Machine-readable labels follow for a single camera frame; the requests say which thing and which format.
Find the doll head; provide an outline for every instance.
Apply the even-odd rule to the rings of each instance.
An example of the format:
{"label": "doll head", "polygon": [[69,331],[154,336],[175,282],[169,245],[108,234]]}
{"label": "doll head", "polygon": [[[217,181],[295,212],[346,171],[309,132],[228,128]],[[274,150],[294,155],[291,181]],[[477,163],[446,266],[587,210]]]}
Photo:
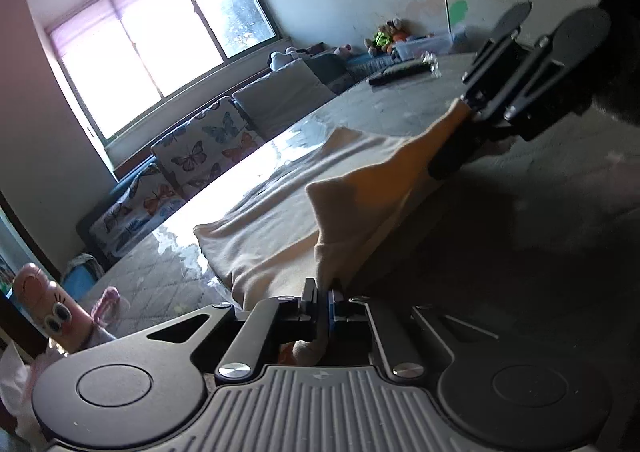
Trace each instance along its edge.
{"label": "doll head", "polygon": [[89,338],[93,322],[69,294],[33,263],[15,275],[14,294],[33,321],[66,351],[74,353]]}

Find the doll eye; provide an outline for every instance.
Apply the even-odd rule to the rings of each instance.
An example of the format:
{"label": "doll eye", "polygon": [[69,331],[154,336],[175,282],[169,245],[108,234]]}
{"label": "doll eye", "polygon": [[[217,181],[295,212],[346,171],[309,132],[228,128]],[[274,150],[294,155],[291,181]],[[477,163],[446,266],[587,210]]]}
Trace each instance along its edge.
{"label": "doll eye", "polygon": [[63,322],[69,322],[71,320],[71,312],[62,302],[56,302],[53,305],[52,313]]}
{"label": "doll eye", "polygon": [[46,329],[51,331],[53,334],[60,333],[60,330],[62,329],[60,322],[53,315],[47,315],[44,318],[44,325]]}

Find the metal screw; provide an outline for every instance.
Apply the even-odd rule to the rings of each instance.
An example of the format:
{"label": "metal screw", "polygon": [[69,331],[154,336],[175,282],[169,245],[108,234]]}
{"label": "metal screw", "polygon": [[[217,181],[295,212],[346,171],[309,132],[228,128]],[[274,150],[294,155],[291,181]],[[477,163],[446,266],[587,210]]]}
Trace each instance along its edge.
{"label": "metal screw", "polygon": [[420,364],[406,362],[404,364],[398,364],[392,371],[393,374],[400,378],[417,378],[418,376],[422,376],[424,368]]}
{"label": "metal screw", "polygon": [[251,367],[242,362],[231,362],[218,368],[218,374],[225,378],[231,378],[232,380],[238,380],[251,374]]}

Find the towel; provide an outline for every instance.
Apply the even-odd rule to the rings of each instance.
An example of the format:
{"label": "towel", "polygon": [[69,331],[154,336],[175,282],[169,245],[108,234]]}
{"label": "towel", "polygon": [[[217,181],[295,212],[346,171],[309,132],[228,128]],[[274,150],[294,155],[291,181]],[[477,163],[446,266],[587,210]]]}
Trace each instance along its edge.
{"label": "towel", "polygon": [[[335,279],[347,286],[439,186],[427,173],[429,162],[469,114],[456,100],[415,138],[336,128],[319,149],[276,171],[223,219],[196,226],[202,253],[247,310],[268,297],[300,295],[306,277],[315,277],[321,291]],[[298,342],[294,356],[313,365],[325,343],[326,334],[313,346]]]}

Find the window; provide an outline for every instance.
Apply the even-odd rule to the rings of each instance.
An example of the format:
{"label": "window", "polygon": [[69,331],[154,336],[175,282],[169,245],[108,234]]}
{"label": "window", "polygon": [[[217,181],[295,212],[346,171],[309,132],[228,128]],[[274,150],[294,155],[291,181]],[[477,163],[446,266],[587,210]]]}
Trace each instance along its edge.
{"label": "window", "polygon": [[47,30],[102,142],[276,38],[258,0],[96,0]]}

